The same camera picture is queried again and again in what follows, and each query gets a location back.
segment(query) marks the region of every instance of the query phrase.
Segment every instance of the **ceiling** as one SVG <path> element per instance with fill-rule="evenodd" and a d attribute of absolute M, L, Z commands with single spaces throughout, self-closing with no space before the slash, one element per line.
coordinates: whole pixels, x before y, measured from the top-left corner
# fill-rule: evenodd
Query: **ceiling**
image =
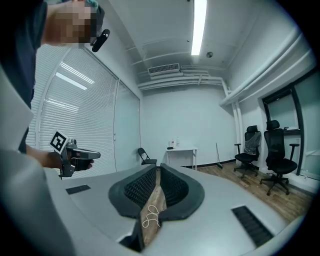
<path fill-rule="evenodd" d="M 191 56 L 193 0 L 101 0 L 140 83 L 148 68 L 179 63 L 224 77 L 260 11 L 261 0 L 207 0 L 202 47 Z M 207 58 L 207 52 L 213 57 Z"/>

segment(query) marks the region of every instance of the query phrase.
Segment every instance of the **window blinds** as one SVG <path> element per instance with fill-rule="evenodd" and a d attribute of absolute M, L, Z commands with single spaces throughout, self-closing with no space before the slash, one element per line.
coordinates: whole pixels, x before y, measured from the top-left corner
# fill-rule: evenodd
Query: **window blinds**
<path fill-rule="evenodd" d="M 71 49 L 54 74 L 41 112 L 39 148 L 52 151 L 49 140 L 58 129 L 76 139 L 79 148 L 101 153 L 92 169 L 75 172 L 72 178 L 116 171 L 114 112 L 117 85 L 118 78 L 82 49 Z"/>
<path fill-rule="evenodd" d="M 36 147 L 36 120 L 45 88 L 68 49 L 67 47 L 53 47 L 45 44 L 37 51 L 34 96 L 31 102 L 31 111 L 34 116 L 26 137 L 26 143 L 33 148 Z"/>

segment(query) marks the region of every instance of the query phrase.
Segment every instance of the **black handle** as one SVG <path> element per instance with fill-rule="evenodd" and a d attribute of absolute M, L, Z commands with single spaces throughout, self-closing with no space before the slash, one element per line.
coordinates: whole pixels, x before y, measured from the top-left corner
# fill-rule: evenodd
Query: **black handle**
<path fill-rule="evenodd" d="M 241 145 L 241 143 L 237 143 L 237 144 L 234 144 L 235 146 L 237 146 L 238 147 L 238 154 L 240 154 L 240 145 Z"/>
<path fill-rule="evenodd" d="M 292 157 L 294 156 L 294 152 L 295 152 L 295 147 L 299 147 L 300 145 L 297 143 L 292 143 L 290 144 L 290 146 L 292 147 L 291 155 L 290 155 L 290 160 L 292 161 Z"/>

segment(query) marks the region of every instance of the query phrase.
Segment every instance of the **door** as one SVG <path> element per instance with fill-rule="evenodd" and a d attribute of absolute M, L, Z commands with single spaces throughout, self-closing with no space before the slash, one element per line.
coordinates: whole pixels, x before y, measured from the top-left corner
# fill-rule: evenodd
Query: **door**
<path fill-rule="evenodd" d="M 116 171 L 140 165 L 140 100 L 120 81 L 114 112 L 114 156 Z"/>

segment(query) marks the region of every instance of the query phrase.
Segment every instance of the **glass wall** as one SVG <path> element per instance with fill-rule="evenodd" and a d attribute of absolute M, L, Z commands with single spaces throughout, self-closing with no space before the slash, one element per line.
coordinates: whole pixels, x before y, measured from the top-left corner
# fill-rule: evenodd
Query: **glass wall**
<path fill-rule="evenodd" d="M 304 158 L 301 174 L 320 180 L 320 73 L 295 85 L 304 122 Z"/>
<path fill-rule="evenodd" d="M 140 148 L 140 100 L 120 82 L 114 112 L 114 156 L 117 172 L 141 164 L 137 154 L 138 148 Z"/>

